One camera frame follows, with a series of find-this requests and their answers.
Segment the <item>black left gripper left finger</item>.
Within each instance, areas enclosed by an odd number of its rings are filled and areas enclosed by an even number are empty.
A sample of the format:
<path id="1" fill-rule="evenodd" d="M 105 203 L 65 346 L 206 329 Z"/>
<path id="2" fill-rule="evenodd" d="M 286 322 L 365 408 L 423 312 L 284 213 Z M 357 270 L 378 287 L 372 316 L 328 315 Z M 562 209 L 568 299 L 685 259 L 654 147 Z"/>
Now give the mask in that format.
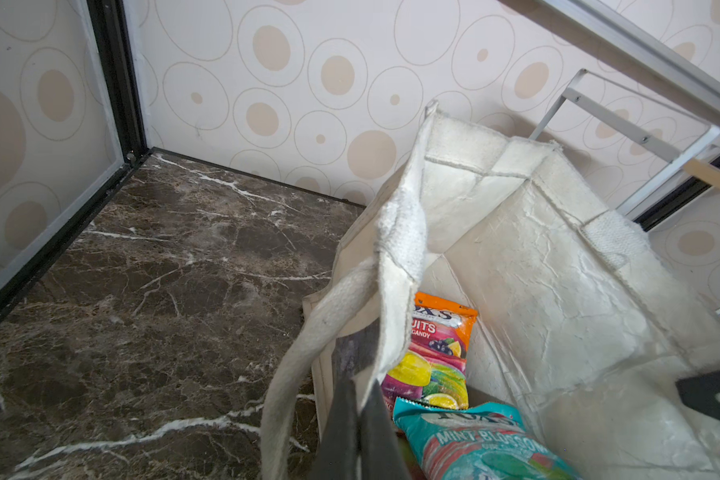
<path id="1" fill-rule="evenodd" d="M 359 414 L 356 387 L 342 379 L 334 389 L 327 426 L 309 473 L 316 480 L 351 480 L 358 476 Z"/>

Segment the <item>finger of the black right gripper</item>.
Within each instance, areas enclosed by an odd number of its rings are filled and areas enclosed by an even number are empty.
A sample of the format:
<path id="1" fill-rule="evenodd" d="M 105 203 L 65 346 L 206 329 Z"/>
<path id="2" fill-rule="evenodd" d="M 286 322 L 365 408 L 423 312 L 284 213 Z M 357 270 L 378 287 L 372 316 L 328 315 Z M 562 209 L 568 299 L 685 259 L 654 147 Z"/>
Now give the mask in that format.
<path id="1" fill-rule="evenodd" d="M 720 370 L 680 379 L 675 386 L 682 404 L 720 421 Z"/>

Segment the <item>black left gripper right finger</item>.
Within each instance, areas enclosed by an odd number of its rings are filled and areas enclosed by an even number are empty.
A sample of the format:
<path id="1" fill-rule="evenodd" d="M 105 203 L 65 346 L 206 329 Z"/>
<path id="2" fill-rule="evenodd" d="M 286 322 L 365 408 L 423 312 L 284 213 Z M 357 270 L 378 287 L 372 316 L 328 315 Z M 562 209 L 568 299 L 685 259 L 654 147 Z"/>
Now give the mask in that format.
<path id="1" fill-rule="evenodd" d="M 359 417 L 359 473 L 362 480 L 411 478 L 378 382 Z"/>

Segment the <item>orange fruit candy bag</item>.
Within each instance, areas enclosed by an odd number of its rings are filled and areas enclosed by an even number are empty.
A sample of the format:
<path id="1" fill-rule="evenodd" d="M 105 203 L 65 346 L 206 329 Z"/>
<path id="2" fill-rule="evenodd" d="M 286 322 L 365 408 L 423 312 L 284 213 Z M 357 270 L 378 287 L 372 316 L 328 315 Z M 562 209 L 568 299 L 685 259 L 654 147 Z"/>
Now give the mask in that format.
<path id="1" fill-rule="evenodd" d="M 396 400 L 403 398 L 436 408 L 466 409 L 467 353 L 477 320 L 475 309 L 417 293 L 411 343 L 381 384 L 387 408 L 393 410 Z"/>

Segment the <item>teal mint candy bag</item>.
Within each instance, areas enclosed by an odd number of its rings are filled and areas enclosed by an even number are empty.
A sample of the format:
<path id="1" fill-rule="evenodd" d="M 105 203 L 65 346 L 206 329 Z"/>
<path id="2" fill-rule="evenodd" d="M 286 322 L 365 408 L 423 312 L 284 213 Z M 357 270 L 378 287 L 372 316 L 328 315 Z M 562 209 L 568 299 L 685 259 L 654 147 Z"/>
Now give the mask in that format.
<path id="1" fill-rule="evenodd" d="M 525 429 L 519 411 L 485 403 L 466 410 L 399 398 L 393 421 L 428 479 L 578 479 Z"/>

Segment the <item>cream canvas grocery bag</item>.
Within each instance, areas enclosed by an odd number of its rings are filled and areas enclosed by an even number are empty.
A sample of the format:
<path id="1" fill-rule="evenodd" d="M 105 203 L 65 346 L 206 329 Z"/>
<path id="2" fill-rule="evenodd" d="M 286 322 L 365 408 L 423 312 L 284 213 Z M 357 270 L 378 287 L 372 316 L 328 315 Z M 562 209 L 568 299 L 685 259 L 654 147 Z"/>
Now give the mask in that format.
<path id="1" fill-rule="evenodd" d="M 409 160 L 341 239 L 269 386 L 266 479 L 287 477 L 297 393 L 364 407 L 410 341 L 416 293 L 473 307 L 470 387 L 516 406 L 587 479 L 720 479 L 720 421 L 676 382 L 720 370 L 720 318 L 553 143 L 427 106 Z"/>

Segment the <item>silver aluminium crossbar back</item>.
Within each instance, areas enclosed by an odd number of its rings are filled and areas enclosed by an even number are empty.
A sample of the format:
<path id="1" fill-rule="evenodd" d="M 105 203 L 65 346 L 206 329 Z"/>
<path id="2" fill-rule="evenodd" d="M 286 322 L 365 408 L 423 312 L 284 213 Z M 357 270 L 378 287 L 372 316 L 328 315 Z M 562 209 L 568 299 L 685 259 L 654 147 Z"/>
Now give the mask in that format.
<path id="1" fill-rule="evenodd" d="M 545 7 L 660 78 L 685 108 L 720 126 L 720 82 L 601 1 L 544 1 Z"/>

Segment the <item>black corner frame post left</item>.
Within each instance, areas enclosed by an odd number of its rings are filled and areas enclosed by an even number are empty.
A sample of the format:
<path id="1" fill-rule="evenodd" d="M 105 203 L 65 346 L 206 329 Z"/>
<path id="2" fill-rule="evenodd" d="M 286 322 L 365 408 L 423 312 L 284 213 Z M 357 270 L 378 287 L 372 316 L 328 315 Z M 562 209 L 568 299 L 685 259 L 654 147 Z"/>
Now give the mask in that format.
<path id="1" fill-rule="evenodd" d="M 99 62 L 106 82 L 124 161 L 138 164 L 149 151 L 141 108 L 135 57 L 121 0 L 87 0 Z"/>

